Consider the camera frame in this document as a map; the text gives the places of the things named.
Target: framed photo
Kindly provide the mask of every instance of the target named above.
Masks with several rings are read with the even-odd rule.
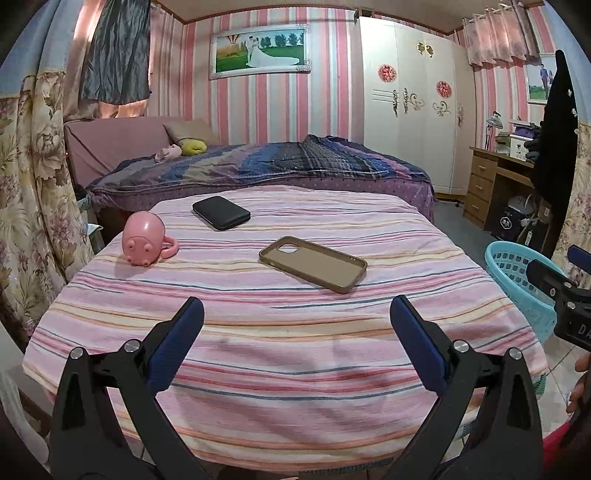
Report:
[[[266,25],[212,36],[209,77],[309,72],[310,25]]]
[[[528,103],[546,104],[555,74],[556,56],[553,53],[541,53],[539,59],[525,65]]]

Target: man in photo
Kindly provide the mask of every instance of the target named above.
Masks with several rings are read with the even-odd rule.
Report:
[[[252,45],[254,44],[254,38],[253,36],[248,37],[248,40],[246,41],[246,63],[250,63],[251,62],[251,58],[252,58]]]
[[[542,85],[544,85],[544,92],[547,100],[550,89],[548,88],[548,70],[545,69],[544,64],[540,66],[540,78],[542,79]]]

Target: yellow pillow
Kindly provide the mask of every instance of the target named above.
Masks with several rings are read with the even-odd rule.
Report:
[[[207,151],[207,145],[205,142],[195,138],[187,138],[186,140],[182,140],[180,147],[185,157],[198,155]]]

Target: blue plastic basket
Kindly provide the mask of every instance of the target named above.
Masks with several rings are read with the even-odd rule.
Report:
[[[493,242],[485,252],[486,271],[515,303],[544,343],[556,325],[554,300],[527,281],[525,270],[532,260],[539,260],[564,275],[541,253],[512,242]]]

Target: box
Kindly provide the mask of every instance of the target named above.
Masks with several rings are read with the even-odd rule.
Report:
[[[523,144],[531,140],[531,138],[520,137],[519,135],[510,135],[509,137],[511,137],[511,153],[509,156],[525,161],[527,148],[525,148]]]

